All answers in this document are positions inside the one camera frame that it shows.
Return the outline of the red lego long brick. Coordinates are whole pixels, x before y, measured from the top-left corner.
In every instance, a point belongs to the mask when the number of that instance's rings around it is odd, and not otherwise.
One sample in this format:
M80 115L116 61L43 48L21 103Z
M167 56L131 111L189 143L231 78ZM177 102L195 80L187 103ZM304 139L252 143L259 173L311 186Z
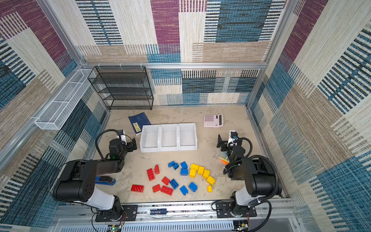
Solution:
M154 173L154 170L152 168L148 169L146 172L147 172L147 176L148 176L149 181L155 180L155 173Z

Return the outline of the blue lego small brick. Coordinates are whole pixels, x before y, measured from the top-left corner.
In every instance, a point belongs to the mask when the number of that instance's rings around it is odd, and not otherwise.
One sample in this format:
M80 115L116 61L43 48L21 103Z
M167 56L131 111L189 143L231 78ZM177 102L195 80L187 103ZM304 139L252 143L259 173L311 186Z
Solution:
M172 161L171 163L168 164L168 167L169 167L169 168L172 168L172 167L174 167L175 165L176 165L176 163L175 163L174 161Z

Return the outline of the yellow lego brick tall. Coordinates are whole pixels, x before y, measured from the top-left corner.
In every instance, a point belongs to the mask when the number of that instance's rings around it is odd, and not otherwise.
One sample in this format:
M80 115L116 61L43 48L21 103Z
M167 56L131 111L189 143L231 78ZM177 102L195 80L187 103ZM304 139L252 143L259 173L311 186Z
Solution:
M198 168L198 175L203 176L205 168L203 166L199 166Z

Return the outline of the red lego small brick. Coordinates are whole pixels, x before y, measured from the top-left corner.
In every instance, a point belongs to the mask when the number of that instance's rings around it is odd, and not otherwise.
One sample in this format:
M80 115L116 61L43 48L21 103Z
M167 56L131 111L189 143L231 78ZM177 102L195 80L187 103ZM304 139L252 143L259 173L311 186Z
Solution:
M162 183L164 184L164 185L169 185L169 183L170 183L170 180L167 178L167 177L164 177L163 179L162 179Z

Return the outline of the red lego small square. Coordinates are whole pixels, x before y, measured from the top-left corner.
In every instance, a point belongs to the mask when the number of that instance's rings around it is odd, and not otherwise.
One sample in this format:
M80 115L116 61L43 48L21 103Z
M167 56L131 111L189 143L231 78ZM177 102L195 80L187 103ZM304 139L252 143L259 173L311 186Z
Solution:
M160 186L160 184L157 184L157 185L153 186L153 187L152 187L152 191L153 191L153 193L156 193L156 192L161 191L161 186Z

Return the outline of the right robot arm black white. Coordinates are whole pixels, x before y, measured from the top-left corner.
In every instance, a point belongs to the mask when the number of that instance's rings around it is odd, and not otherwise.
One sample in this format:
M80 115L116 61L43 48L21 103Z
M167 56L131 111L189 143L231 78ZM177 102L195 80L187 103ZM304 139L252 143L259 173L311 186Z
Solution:
M250 139L239 137L231 130L228 140L218 136L217 148L226 152L223 174L231 180L244 181L244 187L232 193L229 211L233 217L243 217L259 203L281 195L282 183L274 164L265 156L253 155Z

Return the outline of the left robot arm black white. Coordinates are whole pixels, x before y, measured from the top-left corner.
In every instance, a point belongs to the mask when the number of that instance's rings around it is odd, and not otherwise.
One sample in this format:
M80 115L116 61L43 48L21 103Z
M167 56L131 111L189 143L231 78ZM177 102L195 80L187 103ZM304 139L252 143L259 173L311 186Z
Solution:
M123 222L128 214L116 195L105 193L95 187L96 178L120 173L125 157L137 149L136 140L127 137L120 130L113 130L117 137L109 143L109 153L98 160L76 159L64 163L54 174L59 175L55 183L49 182L49 194L55 201L79 203L96 209L97 222Z

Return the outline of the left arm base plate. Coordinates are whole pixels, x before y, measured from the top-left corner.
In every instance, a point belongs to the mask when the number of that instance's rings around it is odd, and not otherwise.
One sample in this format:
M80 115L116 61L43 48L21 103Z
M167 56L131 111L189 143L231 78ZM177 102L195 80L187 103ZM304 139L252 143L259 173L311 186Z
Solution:
M138 205L122 205L121 207L97 213L95 222L124 222L135 221L137 217Z

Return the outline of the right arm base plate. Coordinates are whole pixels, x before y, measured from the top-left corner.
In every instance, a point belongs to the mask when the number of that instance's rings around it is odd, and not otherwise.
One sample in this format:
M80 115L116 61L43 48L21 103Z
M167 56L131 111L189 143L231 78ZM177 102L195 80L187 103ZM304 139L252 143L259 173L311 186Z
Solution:
M253 207L239 206L236 203L214 201L211 208L216 211L218 218L243 218L256 217L257 212Z

